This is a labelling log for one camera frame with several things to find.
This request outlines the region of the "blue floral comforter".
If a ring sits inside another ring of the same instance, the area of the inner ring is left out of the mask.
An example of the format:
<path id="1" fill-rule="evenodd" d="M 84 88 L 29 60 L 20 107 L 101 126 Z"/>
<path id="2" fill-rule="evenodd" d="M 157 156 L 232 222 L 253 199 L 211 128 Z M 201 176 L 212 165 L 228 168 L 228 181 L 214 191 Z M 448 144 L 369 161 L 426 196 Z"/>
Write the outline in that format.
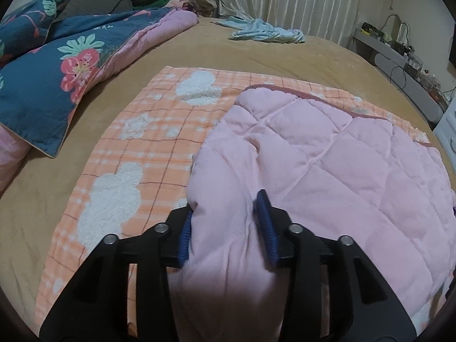
<path id="1" fill-rule="evenodd" d="M 71 0 L 33 0 L 1 20 L 1 187 L 30 148 L 55 158 L 82 97 L 198 23 L 176 7 L 63 18 Z"/>

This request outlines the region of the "pink quilted jacket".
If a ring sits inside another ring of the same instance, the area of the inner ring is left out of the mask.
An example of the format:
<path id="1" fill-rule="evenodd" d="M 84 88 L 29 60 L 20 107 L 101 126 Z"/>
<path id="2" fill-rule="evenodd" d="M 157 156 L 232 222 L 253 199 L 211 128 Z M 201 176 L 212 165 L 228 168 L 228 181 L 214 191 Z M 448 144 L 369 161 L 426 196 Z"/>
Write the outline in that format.
<path id="1" fill-rule="evenodd" d="M 455 193 L 439 151 L 387 119 L 257 87 L 193 157 L 189 259 L 169 277 L 182 341 L 278 339 L 288 271 L 267 261 L 260 190 L 315 235 L 352 236 L 423 327 L 455 267 Z"/>

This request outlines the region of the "light blue garment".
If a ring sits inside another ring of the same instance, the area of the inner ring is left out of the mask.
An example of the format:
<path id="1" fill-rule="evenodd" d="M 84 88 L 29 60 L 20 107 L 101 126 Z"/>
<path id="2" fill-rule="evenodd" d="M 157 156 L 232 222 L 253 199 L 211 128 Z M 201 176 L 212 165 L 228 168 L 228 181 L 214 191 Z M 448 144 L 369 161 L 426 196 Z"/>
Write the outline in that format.
<path id="1" fill-rule="evenodd" d="M 230 39 L 234 41 L 252 40 L 255 42 L 298 44 L 306 38 L 300 29 L 286 29 L 273 26 L 262 19 L 240 19 L 230 16 L 213 22 L 217 26 L 233 29 Z"/>

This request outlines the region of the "tan bed sheet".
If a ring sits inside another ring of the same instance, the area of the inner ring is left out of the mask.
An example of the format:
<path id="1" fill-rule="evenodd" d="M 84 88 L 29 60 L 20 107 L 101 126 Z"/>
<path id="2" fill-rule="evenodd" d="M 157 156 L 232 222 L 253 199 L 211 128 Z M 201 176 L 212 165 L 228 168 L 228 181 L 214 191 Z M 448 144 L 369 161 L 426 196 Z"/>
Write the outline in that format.
<path id="1" fill-rule="evenodd" d="M 86 94 L 56 158 L 32 150 L 1 196 L 1 288 L 28 325 L 35 322 L 51 238 L 101 135 L 166 66 L 276 75 L 344 89 L 429 132 L 424 117 L 359 55 L 310 36 L 303 44 L 232 41 L 211 19 L 149 50 Z"/>

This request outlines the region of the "orange plaid fleece blanket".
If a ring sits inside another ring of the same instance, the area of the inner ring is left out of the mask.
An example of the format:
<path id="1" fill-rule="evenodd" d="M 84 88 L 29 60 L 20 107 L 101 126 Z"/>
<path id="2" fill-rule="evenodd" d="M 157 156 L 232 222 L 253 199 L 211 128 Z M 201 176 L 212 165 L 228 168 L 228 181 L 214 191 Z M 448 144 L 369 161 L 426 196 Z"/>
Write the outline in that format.
<path id="1" fill-rule="evenodd" d="M 116 116 L 90 154 L 52 234 L 36 297 L 36 326 L 101 238 L 141 234 L 186 204 L 194 153 L 238 95 L 257 84 L 383 117 L 416 141 L 427 141 L 408 121 L 342 89 L 283 76 L 167 66 Z"/>

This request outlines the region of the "grey wall shelf unit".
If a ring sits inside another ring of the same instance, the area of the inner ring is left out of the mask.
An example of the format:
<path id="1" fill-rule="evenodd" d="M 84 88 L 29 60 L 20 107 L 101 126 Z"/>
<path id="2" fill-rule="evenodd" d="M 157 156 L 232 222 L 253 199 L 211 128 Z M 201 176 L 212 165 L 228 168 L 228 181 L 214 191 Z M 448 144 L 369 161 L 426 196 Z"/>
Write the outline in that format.
<path id="1" fill-rule="evenodd" d="M 398 52 L 361 28 L 355 29 L 350 50 L 368 61 L 398 89 L 433 130 L 444 112 L 429 93 L 406 71 L 407 61 Z"/>

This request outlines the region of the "white drawer chest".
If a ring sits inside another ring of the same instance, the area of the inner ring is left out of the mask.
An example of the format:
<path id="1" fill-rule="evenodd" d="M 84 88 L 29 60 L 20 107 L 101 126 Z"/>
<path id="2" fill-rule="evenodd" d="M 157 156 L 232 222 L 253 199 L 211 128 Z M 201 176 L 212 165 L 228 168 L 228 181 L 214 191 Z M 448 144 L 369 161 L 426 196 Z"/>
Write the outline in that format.
<path id="1" fill-rule="evenodd" d="M 452 169 L 456 169 L 456 124 L 455 124 L 455 103 L 452 103 L 445 111 L 441 120 L 433 130 L 433 134 L 437 137 L 442 147 L 444 148 Z"/>

